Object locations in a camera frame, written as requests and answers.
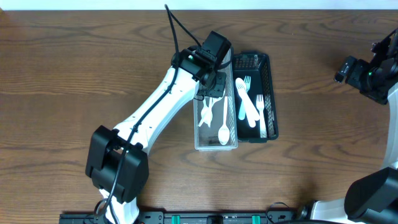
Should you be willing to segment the white plastic spoon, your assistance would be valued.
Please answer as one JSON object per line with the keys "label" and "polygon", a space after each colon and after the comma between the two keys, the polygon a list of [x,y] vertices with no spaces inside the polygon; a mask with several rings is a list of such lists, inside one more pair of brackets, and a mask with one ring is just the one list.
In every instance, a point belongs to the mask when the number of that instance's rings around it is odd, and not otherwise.
{"label": "white plastic spoon", "polygon": [[223,97],[219,97],[219,98],[211,98],[208,97],[209,99],[209,103],[208,103],[208,122],[207,125],[210,128],[211,127],[211,121],[213,119],[213,112],[212,112],[212,108],[214,106],[214,104],[218,101],[220,101]]}
{"label": "white plastic spoon", "polygon": [[208,105],[206,103],[206,99],[203,99],[203,108],[201,110],[201,120],[198,124],[199,127],[201,127],[203,125],[203,123],[207,123],[208,122]]}

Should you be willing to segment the pale pink plastic spoon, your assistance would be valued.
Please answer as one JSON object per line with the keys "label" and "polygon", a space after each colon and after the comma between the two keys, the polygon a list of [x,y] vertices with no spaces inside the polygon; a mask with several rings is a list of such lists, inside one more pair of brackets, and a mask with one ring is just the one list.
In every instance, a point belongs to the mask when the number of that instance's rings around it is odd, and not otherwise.
{"label": "pale pink plastic spoon", "polygon": [[235,85],[238,91],[238,95],[243,102],[246,116],[248,117],[248,119],[259,121],[260,119],[259,113],[257,112],[253,102],[251,101],[248,95],[248,89],[250,84],[251,84],[250,76],[245,76],[243,79],[237,78],[235,80]]}

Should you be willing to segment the white plastic fork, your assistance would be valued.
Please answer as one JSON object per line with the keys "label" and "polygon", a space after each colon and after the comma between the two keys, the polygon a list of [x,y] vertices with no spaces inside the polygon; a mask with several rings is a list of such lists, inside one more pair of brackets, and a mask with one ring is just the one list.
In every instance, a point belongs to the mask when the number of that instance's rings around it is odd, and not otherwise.
{"label": "white plastic fork", "polygon": [[246,93],[246,85],[241,78],[236,79],[235,85],[238,91],[238,95],[244,103],[249,127],[254,128],[256,126],[255,119],[252,115],[252,109],[254,108],[254,105],[252,104],[250,98],[248,97],[248,94]]}
{"label": "white plastic fork", "polygon": [[267,130],[266,130],[266,121],[265,121],[265,117],[264,117],[264,109],[265,109],[265,105],[264,105],[264,99],[263,99],[263,95],[257,95],[256,96],[256,108],[259,112],[259,116],[260,116],[260,137],[261,138],[266,138],[267,137]]}

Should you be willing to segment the white spoon crossed bowl up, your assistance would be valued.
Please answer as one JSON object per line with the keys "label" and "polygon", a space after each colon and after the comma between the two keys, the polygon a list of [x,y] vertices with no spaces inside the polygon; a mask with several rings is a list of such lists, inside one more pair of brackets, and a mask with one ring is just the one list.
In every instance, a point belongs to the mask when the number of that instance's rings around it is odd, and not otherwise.
{"label": "white spoon crossed bowl up", "polygon": [[224,105],[223,105],[223,124],[218,131],[218,139],[221,145],[226,145],[229,141],[230,130],[229,127],[226,125],[228,114],[228,97],[224,98]]}

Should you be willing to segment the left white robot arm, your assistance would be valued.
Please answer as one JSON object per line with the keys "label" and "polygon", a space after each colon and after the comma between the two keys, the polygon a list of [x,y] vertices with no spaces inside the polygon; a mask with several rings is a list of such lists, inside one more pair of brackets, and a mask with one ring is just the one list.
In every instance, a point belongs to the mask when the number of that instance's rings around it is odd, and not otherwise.
{"label": "left white robot arm", "polygon": [[92,135],[86,175],[103,195],[96,217],[108,223],[134,223],[136,197],[149,176],[148,155],[159,134],[199,90],[183,68],[170,67],[148,99],[114,129],[100,126]]}

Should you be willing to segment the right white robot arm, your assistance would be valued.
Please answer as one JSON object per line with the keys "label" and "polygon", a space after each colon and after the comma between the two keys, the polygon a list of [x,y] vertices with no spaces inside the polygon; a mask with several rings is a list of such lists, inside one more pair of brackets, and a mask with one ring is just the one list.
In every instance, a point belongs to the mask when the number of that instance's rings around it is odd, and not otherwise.
{"label": "right white robot arm", "polygon": [[370,64],[349,56],[335,75],[390,108],[381,169],[351,184],[345,198],[317,201],[307,218],[317,223],[397,223],[397,58]]}

